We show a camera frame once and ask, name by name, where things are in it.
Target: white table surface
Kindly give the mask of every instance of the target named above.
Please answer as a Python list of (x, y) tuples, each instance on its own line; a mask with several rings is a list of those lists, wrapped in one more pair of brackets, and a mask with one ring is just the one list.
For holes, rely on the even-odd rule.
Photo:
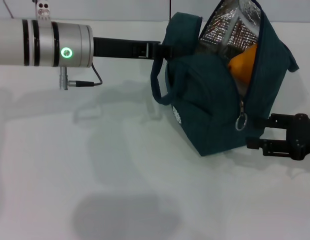
[[(167, 26), (81, 23), (97, 37), (159, 41)], [(310, 115), (310, 23), (273, 25), (300, 71), (272, 112)], [(0, 240), (310, 240), (310, 155), (199, 157), (152, 98), (152, 61), (94, 64), (104, 85), (69, 91), (57, 68), (0, 66)], [(68, 75), (97, 81), (91, 69)]]

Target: black cable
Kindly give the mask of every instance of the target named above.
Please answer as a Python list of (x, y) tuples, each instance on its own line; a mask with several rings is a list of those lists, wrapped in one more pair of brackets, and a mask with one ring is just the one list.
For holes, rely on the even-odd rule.
[(6, 1), (3, 0), (3, 3), (4, 3), (4, 5), (5, 5), (5, 7), (6, 7), (7, 11), (8, 11), (8, 13), (9, 13), (10, 17), (13, 19), (14, 16), (13, 16), (13, 14), (12, 14), (12, 12), (11, 12), (9, 6), (7, 5)]
[(96, 71), (96, 68), (94, 67), (94, 64), (91, 64), (91, 68), (93, 69), (94, 73), (96, 74), (96, 76), (98, 77), (99, 83), (94, 83), (94, 86), (99, 86), (103, 84), (103, 80), (101, 78), (101, 76), (99, 75), (99, 73)]

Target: white wall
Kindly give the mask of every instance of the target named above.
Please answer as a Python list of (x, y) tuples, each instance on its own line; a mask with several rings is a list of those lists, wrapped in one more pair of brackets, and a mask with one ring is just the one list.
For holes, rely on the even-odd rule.
[[(220, 0), (171, 0), (176, 12), (203, 16), (207, 20)], [(259, 0), (272, 22), (310, 22), (310, 0)]]
[[(48, 0), (53, 19), (108, 21), (165, 21), (169, 0)], [(34, 18), (32, 0), (6, 0), (16, 18)], [(0, 18), (9, 17), (0, 0)]]

